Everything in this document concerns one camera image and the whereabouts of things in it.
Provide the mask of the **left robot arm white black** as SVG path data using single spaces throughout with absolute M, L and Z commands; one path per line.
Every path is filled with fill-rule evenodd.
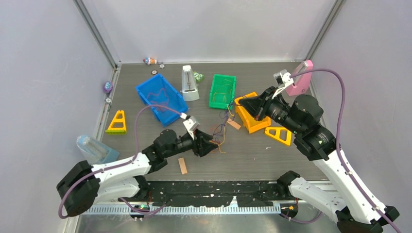
M 186 151 L 203 157 L 218 145 L 213 137 L 201 130 L 177 136 L 173 130 L 163 130 L 153 143 L 138 154 L 111 163 L 91 165 L 78 162 L 57 184 L 61 198 L 58 215 L 61 219 L 78 216 L 93 204 L 118 198 L 145 200 L 149 188 L 144 175 L 167 165 L 167 158 Z

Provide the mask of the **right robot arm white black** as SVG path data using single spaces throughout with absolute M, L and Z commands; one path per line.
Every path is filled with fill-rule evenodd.
M 281 198 L 306 201 L 330 217 L 343 233 L 380 233 L 384 225 L 399 217 L 395 207 L 380 202 L 365 186 L 333 133 L 320 124 L 323 109 L 315 97 L 299 95 L 289 105 L 275 87 L 270 87 L 260 96 L 240 99 L 239 104 L 254 119 L 269 117 L 292 132 L 297 149 L 338 191 L 338 195 L 331 195 L 288 171 L 277 181 Z

